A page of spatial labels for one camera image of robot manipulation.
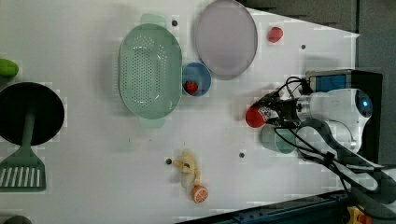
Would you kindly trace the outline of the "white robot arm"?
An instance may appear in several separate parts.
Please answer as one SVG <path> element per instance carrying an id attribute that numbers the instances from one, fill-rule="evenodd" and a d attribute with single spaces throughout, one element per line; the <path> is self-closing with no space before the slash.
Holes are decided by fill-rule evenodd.
<path id="1" fill-rule="evenodd" d="M 395 168 L 359 154 L 363 132 L 373 115 L 369 96 L 359 89 L 311 92 L 283 99 L 272 91 L 246 113 L 251 127 L 268 125 L 275 136 L 301 157 L 337 175 L 363 213 L 382 220 L 395 218 Z"/>

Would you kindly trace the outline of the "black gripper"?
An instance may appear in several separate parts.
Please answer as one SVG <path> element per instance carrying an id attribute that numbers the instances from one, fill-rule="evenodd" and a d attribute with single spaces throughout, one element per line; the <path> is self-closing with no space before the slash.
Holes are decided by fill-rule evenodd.
<path id="1" fill-rule="evenodd" d="M 266 109 L 270 114 L 276 113 L 276 118 L 264 117 L 266 124 L 284 128 L 296 128 L 300 120 L 296 112 L 296 99 L 282 100 L 277 91 L 265 94 L 255 105 Z"/>

